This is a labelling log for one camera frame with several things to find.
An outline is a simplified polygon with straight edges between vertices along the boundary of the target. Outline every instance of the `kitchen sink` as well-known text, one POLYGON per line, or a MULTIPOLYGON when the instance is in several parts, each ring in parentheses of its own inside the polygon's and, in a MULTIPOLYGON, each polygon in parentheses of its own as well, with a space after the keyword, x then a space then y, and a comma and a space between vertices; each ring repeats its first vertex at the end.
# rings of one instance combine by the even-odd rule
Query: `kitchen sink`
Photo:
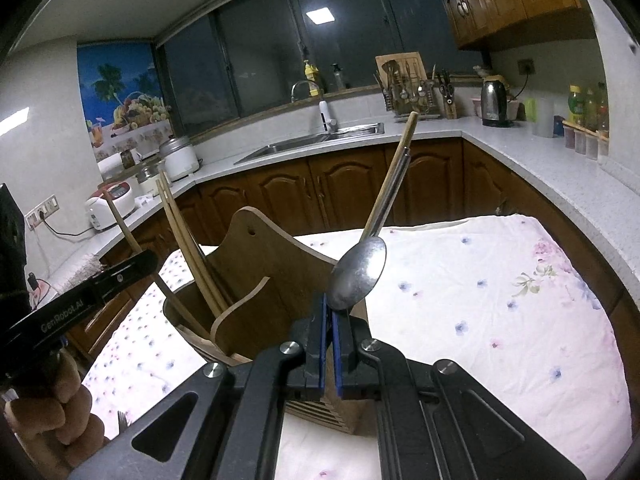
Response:
POLYGON ((361 137, 367 135, 379 135, 385 133, 384 123, 377 124, 359 124, 358 126, 350 126, 348 128, 340 128, 335 132, 323 132, 321 134, 313 134, 304 137, 296 137, 295 139, 281 140, 274 144, 267 144, 253 153, 241 158, 234 163, 240 164, 254 158, 261 158, 262 156, 274 155, 275 153, 288 152, 289 150, 296 150, 298 148, 304 148, 305 146, 311 146, 313 144, 319 144, 320 142, 327 142, 329 140, 349 139, 351 137, 361 137))

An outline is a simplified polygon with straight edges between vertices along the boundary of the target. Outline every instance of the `wall socket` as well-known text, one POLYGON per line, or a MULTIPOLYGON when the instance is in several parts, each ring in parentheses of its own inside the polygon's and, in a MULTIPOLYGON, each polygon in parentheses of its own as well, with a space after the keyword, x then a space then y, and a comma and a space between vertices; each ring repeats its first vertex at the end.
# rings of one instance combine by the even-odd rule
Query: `wall socket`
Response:
POLYGON ((520 75, 531 75, 536 73, 536 67, 533 65, 532 59, 518 60, 518 73, 520 75))
POLYGON ((58 203, 58 199, 55 195, 51 195, 44 202, 41 202, 36 207, 34 207, 31 211, 29 211, 24 219, 27 221, 29 225, 29 229, 33 231, 37 226, 42 223, 40 219, 40 212, 44 213, 44 218, 47 219, 53 213, 55 213, 58 209, 60 209, 60 204, 58 203))

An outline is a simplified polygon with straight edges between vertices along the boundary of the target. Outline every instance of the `floral tablecloth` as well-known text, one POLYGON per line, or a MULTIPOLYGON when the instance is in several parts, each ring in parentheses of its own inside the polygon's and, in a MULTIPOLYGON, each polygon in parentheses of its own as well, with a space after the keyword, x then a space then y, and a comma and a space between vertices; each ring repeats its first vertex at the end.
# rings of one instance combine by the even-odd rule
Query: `floral tablecloth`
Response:
MULTIPOLYGON (((298 239, 340 258, 359 236, 298 239)), ((622 361, 600 302, 539 222, 479 217, 382 237, 386 267, 367 297, 372 335, 407 358, 459 362, 589 479, 603 479, 631 443, 622 361)), ((179 251, 161 276, 171 288, 192 279, 179 251)), ((152 285, 83 381, 109 437, 117 410, 137 419, 204 364, 164 318, 163 301, 152 285)), ((286 415, 276 478, 380 478, 375 436, 286 415)))

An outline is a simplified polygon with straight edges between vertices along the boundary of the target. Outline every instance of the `silver bolt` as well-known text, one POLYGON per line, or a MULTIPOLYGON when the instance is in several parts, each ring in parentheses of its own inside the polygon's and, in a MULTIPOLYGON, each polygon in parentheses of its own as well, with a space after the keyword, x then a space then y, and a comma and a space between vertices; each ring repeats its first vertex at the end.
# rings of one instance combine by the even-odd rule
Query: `silver bolt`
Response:
POLYGON ((365 339, 360 346, 364 351, 367 352, 375 352, 376 350, 380 350, 382 348, 382 343, 377 339, 365 339))
POLYGON ((285 341, 280 345, 280 351, 286 355, 297 354, 300 352, 300 345, 295 341, 285 341))
POLYGON ((202 373, 204 373, 209 379, 220 377, 224 372, 225 365, 222 363, 207 363, 202 369, 202 373))
POLYGON ((458 365, 449 359, 441 359, 436 363, 436 368, 441 374, 451 375, 458 371, 458 365))

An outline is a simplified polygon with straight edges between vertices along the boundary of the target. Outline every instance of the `stainless steel kettle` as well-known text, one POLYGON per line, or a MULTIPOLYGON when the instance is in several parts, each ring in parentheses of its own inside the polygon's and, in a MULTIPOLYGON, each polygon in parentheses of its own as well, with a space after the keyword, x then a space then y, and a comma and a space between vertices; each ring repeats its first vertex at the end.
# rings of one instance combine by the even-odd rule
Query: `stainless steel kettle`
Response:
POLYGON ((501 81, 488 80, 482 84, 480 105, 484 126, 508 128, 513 124, 507 120, 507 91, 501 81))

